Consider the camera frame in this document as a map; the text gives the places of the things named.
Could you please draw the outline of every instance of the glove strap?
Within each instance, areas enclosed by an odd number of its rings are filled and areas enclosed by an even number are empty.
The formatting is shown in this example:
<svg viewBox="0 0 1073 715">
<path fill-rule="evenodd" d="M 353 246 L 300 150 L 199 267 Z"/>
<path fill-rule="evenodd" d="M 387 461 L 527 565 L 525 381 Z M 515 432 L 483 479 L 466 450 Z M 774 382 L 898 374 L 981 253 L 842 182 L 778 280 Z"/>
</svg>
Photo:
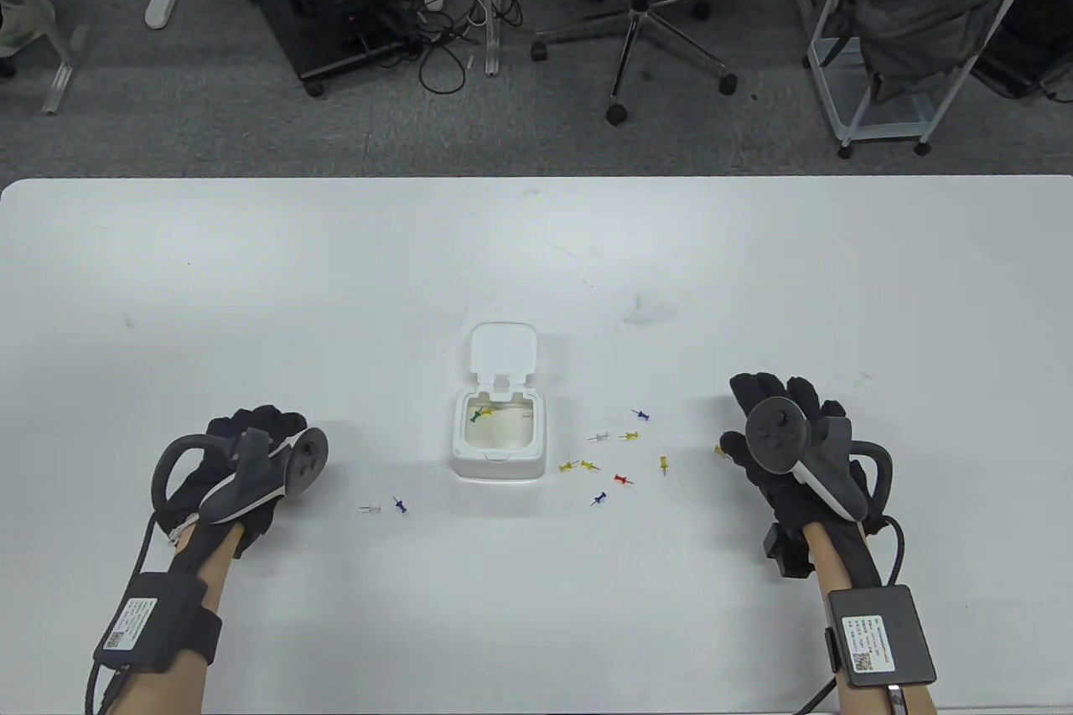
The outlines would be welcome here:
<svg viewBox="0 0 1073 715">
<path fill-rule="evenodd" d="M 857 523 L 829 520 L 823 523 L 823 527 L 839 558 L 842 558 L 854 589 L 883 585 Z"/>
</svg>

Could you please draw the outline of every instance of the open container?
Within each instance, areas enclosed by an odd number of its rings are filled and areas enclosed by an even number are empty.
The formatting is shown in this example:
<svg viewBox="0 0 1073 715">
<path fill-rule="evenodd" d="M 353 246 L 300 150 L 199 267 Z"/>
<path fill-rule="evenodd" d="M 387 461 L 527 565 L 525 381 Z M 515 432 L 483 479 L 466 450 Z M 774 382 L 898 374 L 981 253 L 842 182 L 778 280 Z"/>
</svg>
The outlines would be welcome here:
<svg viewBox="0 0 1073 715">
<path fill-rule="evenodd" d="M 476 384 L 455 406 L 451 465 L 464 478 L 531 480 L 547 464 L 544 397 L 528 383 L 536 370 L 536 331 L 483 323 L 470 340 Z"/>
</svg>

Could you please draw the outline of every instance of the black cable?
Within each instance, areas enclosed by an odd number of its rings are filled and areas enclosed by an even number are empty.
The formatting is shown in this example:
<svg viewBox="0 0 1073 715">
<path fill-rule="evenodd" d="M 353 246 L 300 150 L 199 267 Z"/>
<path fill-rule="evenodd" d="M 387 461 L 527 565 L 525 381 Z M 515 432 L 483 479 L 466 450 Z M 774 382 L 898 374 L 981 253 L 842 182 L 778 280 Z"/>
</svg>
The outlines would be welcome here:
<svg viewBox="0 0 1073 715">
<path fill-rule="evenodd" d="M 142 537 L 142 548 L 138 550 L 137 558 L 134 560 L 134 569 L 131 570 L 131 577 L 127 579 L 127 589 L 130 588 L 130 585 L 134 583 L 134 579 L 137 578 L 139 572 L 142 572 L 142 566 L 145 565 L 145 557 L 149 554 L 149 542 L 152 541 L 152 530 L 155 527 L 157 527 L 156 511 L 149 514 L 149 521 L 145 525 L 145 535 Z M 127 597 L 126 589 L 123 590 L 123 597 Z M 89 671 L 89 681 L 86 683 L 85 715 L 93 715 L 93 697 L 97 694 L 97 681 L 100 674 L 101 665 L 94 659 L 93 667 Z M 122 668 L 121 670 L 113 673 L 112 678 L 108 681 L 108 686 L 104 689 L 104 697 L 101 699 L 101 715 L 107 715 L 108 710 L 112 709 L 112 704 L 114 704 L 116 699 L 119 698 L 119 694 L 122 692 L 128 675 L 128 668 Z"/>
<path fill-rule="evenodd" d="M 901 572 L 901 564 L 906 559 L 906 531 L 901 530 L 901 523 L 899 523 L 893 516 L 883 515 L 883 522 L 885 522 L 890 527 L 894 528 L 895 538 L 898 540 L 898 546 L 894 553 L 894 564 L 891 566 L 891 577 L 886 580 L 886 585 L 894 586 L 898 581 L 898 574 Z M 827 696 L 831 695 L 832 690 L 835 689 L 836 682 L 835 676 L 832 676 L 827 684 L 823 685 L 819 690 L 817 690 L 815 696 L 812 696 L 802 709 L 794 712 L 794 715 L 808 715 L 820 702 L 823 701 Z"/>
</svg>

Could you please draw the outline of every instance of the hand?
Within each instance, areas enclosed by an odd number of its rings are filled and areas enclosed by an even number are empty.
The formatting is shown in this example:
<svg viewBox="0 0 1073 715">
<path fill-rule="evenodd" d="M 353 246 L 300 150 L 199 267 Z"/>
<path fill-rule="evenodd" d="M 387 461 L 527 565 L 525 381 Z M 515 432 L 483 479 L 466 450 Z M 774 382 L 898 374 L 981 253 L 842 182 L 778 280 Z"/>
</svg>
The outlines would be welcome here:
<svg viewBox="0 0 1073 715">
<path fill-rule="evenodd" d="M 278 444 L 288 436 L 305 431 L 306 419 L 300 413 L 281 413 L 271 405 L 262 405 L 253 410 L 242 408 L 236 410 L 234 415 L 215 419 L 208 423 L 205 432 L 210 436 L 237 438 L 251 427 L 266 432 L 271 443 Z M 163 510 L 157 511 L 157 521 L 164 532 L 168 534 L 181 525 L 197 510 L 205 494 L 234 470 L 235 467 L 231 465 L 226 455 L 206 450 L 201 465 L 167 498 Z M 236 558 L 261 534 L 268 530 L 278 501 L 279 497 L 276 497 L 239 517 L 238 523 L 241 523 L 244 532 L 235 554 Z"/>
<path fill-rule="evenodd" d="M 817 423 L 826 415 L 846 415 L 846 409 L 838 403 L 827 399 L 823 405 L 812 383 L 800 377 L 793 377 L 782 385 L 782 381 L 771 374 L 739 374 L 731 379 L 731 391 L 746 415 L 762 400 L 769 396 L 785 396 L 795 402 L 810 423 Z M 753 459 L 746 444 L 745 436 L 735 431 L 723 433 L 719 439 L 720 450 L 725 452 L 735 464 L 745 469 L 751 484 L 760 488 L 767 504 L 775 511 L 775 520 L 791 532 L 798 532 L 812 522 L 840 522 L 842 516 L 828 508 L 827 504 L 817 496 L 815 492 L 800 484 L 793 475 L 773 475 Z M 886 524 L 881 514 L 874 511 L 872 499 L 868 492 L 868 481 L 861 463 L 850 464 L 853 480 L 868 497 L 869 515 L 862 522 L 866 534 L 876 534 Z"/>
</svg>

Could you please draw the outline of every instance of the black bag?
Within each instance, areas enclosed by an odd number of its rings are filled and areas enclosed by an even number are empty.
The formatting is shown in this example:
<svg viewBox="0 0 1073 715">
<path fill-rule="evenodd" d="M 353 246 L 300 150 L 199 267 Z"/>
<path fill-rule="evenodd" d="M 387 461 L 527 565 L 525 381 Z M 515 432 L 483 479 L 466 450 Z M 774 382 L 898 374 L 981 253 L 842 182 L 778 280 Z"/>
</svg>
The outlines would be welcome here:
<svg viewBox="0 0 1073 715">
<path fill-rule="evenodd" d="M 838 0 L 824 33 L 834 59 L 859 37 L 872 101 L 921 93 L 976 55 L 1002 0 Z"/>
</svg>

